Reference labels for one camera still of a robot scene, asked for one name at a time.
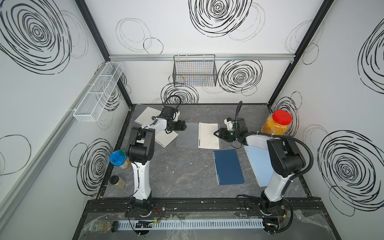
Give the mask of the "frosted cover white notebook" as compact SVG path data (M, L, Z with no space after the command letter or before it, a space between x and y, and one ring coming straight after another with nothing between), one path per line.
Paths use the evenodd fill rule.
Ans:
M219 150L220 140L214 135L218 129L218 124L187 123L187 128L179 131L176 146L178 148Z

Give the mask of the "torn lined paper page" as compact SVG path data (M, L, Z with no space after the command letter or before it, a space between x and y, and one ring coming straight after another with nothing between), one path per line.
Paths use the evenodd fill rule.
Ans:
M161 113L160 110L156 110L151 107L147 107L134 121L136 124L139 124L141 126L147 126L154 122L152 120L152 117L157 117Z

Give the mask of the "dark blue spiral notebook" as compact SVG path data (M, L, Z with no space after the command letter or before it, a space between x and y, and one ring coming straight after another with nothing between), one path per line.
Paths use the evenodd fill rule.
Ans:
M219 186L245 183L240 161L235 149L213 151Z

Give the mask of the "light blue spiral notebook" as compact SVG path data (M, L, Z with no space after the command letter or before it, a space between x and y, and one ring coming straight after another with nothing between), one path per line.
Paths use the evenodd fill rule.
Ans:
M269 151L254 146L244 146L244 149L258 185L261 188L267 187L274 172Z

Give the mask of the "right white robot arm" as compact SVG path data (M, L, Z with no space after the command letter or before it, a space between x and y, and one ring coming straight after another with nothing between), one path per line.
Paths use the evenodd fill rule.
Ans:
M268 186L256 198L260 211L270 215L282 205L284 194L293 179L305 174L313 165L314 157L309 147L289 135L249 132L245 120L225 119L225 128L213 135L228 143L239 142L243 146L258 147L268 151L273 173Z

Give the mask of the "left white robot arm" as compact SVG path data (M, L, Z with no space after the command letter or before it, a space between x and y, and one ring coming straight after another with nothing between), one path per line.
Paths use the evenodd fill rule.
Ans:
M150 187L150 161L155 153L156 136L160 133L174 134L184 131L185 121L178 119L179 107L162 106L160 111L145 110L135 121L129 136L128 157L134 172L134 193L130 197L131 205L143 214L152 210L152 190Z

